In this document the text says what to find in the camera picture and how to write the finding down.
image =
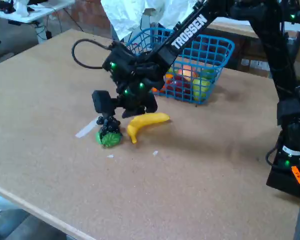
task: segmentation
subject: green led light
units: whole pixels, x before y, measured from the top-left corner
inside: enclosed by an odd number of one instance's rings
[[[116,66],[117,66],[117,64],[115,64],[114,62],[110,62],[110,65],[111,65],[111,69],[115,69],[116,68]]]

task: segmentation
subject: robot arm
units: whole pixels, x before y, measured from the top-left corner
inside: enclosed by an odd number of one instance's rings
[[[113,42],[110,55],[102,65],[116,84],[118,96],[111,98],[106,91],[92,94],[95,110],[104,118],[114,119],[115,109],[125,109],[122,117],[151,113],[157,103],[151,88],[161,89],[164,75],[187,44],[191,43],[217,17],[248,20],[260,38],[266,53],[279,102],[277,123],[282,131],[267,156],[272,166],[267,184],[300,197],[300,184],[291,167],[300,171],[300,82],[297,81],[293,62],[289,57],[287,40],[280,23],[293,15],[300,21],[300,10],[282,9],[277,0],[207,0],[197,2],[193,12],[177,23],[174,32],[162,44],[141,55],[133,54],[120,42]],[[268,157],[275,152],[274,162]]]

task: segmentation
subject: black cable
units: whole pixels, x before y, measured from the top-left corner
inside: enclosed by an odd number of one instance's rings
[[[141,32],[143,31],[142,30],[142,28],[141,28],[141,26],[142,26],[142,17],[141,17],[141,21],[140,21],[140,30],[141,30]]]
[[[62,30],[62,25],[61,25],[61,21],[60,21],[60,18],[59,18],[59,13],[56,9],[54,9],[53,7],[50,7],[50,6],[45,6],[45,7],[35,7],[35,6],[31,6],[31,8],[33,9],[53,9],[54,12],[56,13],[56,17],[58,18],[58,21],[59,21],[59,26],[60,26],[60,33],[63,32]]]
[[[132,33],[133,33],[133,31],[130,33],[130,36],[129,36],[128,42],[130,42],[130,39],[131,39]]]
[[[84,67],[86,69],[102,69],[102,66],[88,66],[88,65],[85,65],[83,64],[82,62],[80,62],[77,58],[76,58],[76,55],[75,55],[75,48],[76,46],[79,44],[79,43],[82,43],[82,42],[89,42],[89,43],[92,43],[92,44],[95,44],[105,50],[110,50],[110,47],[109,46],[105,46],[105,45],[102,45],[101,43],[97,42],[97,41],[94,41],[94,40],[91,40],[91,39],[87,39],[87,38],[83,38],[83,39],[80,39],[78,41],[76,41],[72,47],[72,50],[71,50],[71,54],[72,54],[72,57],[73,57],[73,60],[79,64],[81,67]]]
[[[42,26],[39,26],[38,23],[32,23],[32,24],[35,24],[35,25],[36,25],[36,26],[34,27],[35,29],[40,29],[40,28],[42,28]],[[41,38],[42,40],[48,40],[48,39],[46,39],[46,38],[42,38],[42,37],[39,35],[39,34],[42,34],[43,32],[45,32],[46,30],[47,30],[47,27],[44,26],[43,30],[42,30],[41,32],[36,33],[36,35],[37,35],[39,38]]]
[[[272,148],[272,149],[265,155],[265,161],[266,161],[272,168],[274,168],[274,169],[279,169],[279,170],[283,170],[283,171],[289,171],[289,170],[291,170],[291,168],[284,168],[284,167],[281,167],[281,166],[278,166],[278,165],[274,165],[274,163],[271,162],[271,161],[269,160],[270,155],[273,154],[273,153],[274,153],[276,150],[278,150],[278,149],[279,149],[279,144],[278,144],[278,142],[276,142],[274,148]]]
[[[65,12],[66,12],[66,14],[68,14],[68,16],[72,19],[72,21],[74,21],[74,23],[78,26],[78,28],[80,28],[80,30],[82,31],[82,32],[85,32],[80,26],[79,26],[79,24],[73,19],[73,17],[68,13],[68,11],[64,8],[63,9]]]

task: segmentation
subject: yellow toy banana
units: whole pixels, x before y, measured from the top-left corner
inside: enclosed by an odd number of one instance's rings
[[[131,141],[133,144],[137,143],[137,138],[136,135],[139,131],[144,126],[152,125],[152,124],[158,124],[158,123],[163,123],[166,122],[170,119],[170,117],[162,112],[157,112],[157,113],[146,113],[143,115],[139,115],[134,117],[134,119],[131,120],[129,123],[126,131],[128,135],[131,138]]]

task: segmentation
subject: blue basket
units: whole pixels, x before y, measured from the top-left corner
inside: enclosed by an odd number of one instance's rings
[[[150,51],[163,42],[173,31],[147,28],[127,43],[133,53]],[[223,37],[199,35],[174,61],[164,77],[165,85],[155,95],[184,102],[203,104],[215,87],[223,67],[227,64],[235,44]]]

